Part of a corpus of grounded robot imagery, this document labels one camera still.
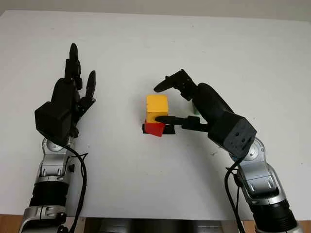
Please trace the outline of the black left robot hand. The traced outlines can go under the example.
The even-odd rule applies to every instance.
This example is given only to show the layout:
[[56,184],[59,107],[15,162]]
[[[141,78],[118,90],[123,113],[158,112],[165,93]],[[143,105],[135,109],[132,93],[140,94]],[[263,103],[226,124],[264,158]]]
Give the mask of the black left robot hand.
[[52,103],[62,110],[61,137],[77,138],[79,131],[77,123],[86,111],[95,103],[96,71],[91,71],[86,84],[86,94],[80,97],[79,90],[83,87],[81,78],[81,64],[78,59],[78,48],[72,43],[69,58],[66,59],[65,75],[59,79],[54,87]]

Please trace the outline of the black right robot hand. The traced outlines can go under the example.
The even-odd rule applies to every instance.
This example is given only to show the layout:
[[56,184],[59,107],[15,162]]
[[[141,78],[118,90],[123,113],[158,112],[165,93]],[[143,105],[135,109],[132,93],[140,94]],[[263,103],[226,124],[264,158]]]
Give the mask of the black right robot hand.
[[180,95],[187,101],[192,101],[200,115],[206,120],[207,124],[202,124],[197,116],[186,118],[175,116],[157,116],[156,121],[167,125],[178,125],[183,129],[208,132],[211,126],[216,123],[224,112],[233,112],[222,97],[208,84],[200,83],[196,85],[185,70],[166,76],[154,91],[159,93],[170,88],[180,91]]

